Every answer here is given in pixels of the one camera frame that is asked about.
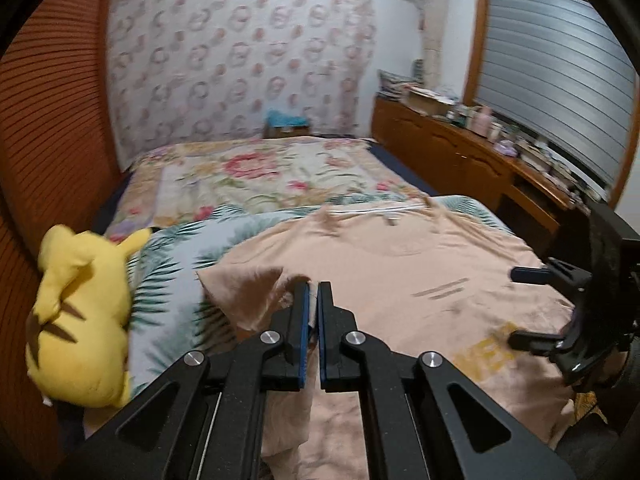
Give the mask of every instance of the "floral wallpaper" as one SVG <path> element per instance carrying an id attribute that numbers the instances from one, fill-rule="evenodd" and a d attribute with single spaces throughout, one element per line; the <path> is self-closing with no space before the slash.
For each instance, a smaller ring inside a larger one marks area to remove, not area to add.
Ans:
<path id="1" fill-rule="evenodd" d="M 375 39 L 371 0 L 112 0 L 120 165 L 166 144 L 260 136 L 270 108 L 348 133 Z"/>

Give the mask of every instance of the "purple object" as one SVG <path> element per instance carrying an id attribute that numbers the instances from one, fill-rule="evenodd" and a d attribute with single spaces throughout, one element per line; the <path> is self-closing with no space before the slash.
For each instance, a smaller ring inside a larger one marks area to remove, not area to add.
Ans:
<path id="1" fill-rule="evenodd" d="M 496 142 L 494 150 L 504 156 L 518 156 L 512 140 L 503 139 L 500 142 Z"/>

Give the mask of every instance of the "plush ear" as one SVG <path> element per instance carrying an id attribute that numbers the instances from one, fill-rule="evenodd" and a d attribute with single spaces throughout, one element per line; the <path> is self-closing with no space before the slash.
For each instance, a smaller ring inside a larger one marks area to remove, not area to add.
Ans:
<path id="1" fill-rule="evenodd" d="M 62 291 L 78 276 L 80 269 L 93 259 L 93 252 L 80 243 L 71 229 L 54 226 L 47 232 L 38 257 L 38 265 L 44 270 L 44 276 L 33 306 L 33 314 L 40 325 L 58 315 Z"/>
<path id="2" fill-rule="evenodd" d="M 140 229 L 136 231 L 118 244 L 119 250 L 125 257 L 131 256 L 133 253 L 142 249 L 151 236 L 151 229 Z"/>

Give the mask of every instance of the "black metal arm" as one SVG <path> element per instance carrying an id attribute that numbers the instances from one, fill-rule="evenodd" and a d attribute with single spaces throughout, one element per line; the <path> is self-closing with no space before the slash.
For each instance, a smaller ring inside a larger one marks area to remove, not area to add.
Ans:
<path id="1" fill-rule="evenodd" d="M 592 389 L 611 351 L 628 350 L 640 306 L 640 236 L 605 205 L 590 209 L 593 273 L 554 258 L 542 269 L 511 270 L 512 281 L 551 285 L 574 304 L 563 334 L 516 330 L 508 343 L 547 357 L 578 392 Z"/>
<path id="2" fill-rule="evenodd" d="M 572 480 L 569 466 L 437 352 L 392 352 L 318 293 L 321 386 L 357 391 L 372 480 Z M 304 387 L 308 286 L 232 352 L 185 354 L 66 458 L 57 479 L 256 479 L 267 390 Z"/>

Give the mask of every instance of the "clutter on desk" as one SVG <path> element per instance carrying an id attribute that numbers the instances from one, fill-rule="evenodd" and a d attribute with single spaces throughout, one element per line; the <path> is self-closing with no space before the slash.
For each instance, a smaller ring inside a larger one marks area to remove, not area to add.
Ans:
<path id="1" fill-rule="evenodd" d="M 569 169 L 559 160 L 554 160 L 551 175 L 567 189 L 572 188 L 577 183 Z"/>
<path id="2" fill-rule="evenodd" d="M 495 144 L 500 139 L 501 134 L 502 124 L 493 122 L 489 127 L 489 135 L 487 136 L 487 140 Z"/>
<path id="3" fill-rule="evenodd" d="M 471 131 L 480 137 L 487 138 L 493 118 L 491 108 L 482 106 L 480 110 L 474 114 L 473 120 L 471 121 Z"/>
<path id="4" fill-rule="evenodd" d="M 456 104 L 455 100 L 418 86 L 405 86 L 400 102 L 424 116 L 446 116 Z"/>
<path id="5" fill-rule="evenodd" d="M 378 79 L 380 81 L 378 97 L 382 97 L 387 101 L 400 101 L 402 90 L 406 86 L 421 85 L 421 81 L 416 78 L 386 72 L 385 70 L 378 70 Z"/>
<path id="6" fill-rule="evenodd" d="M 547 173 L 551 170 L 553 161 L 535 146 L 523 139 L 518 139 L 515 146 L 520 152 L 520 158 L 524 163 L 529 164 L 540 173 Z"/>
<path id="7" fill-rule="evenodd" d="M 516 150 L 513 141 L 509 139 L 503 139 L 496 142 L 494 144 L 494 150 L 504 156 L 518 156 L 518 150 Z"/>

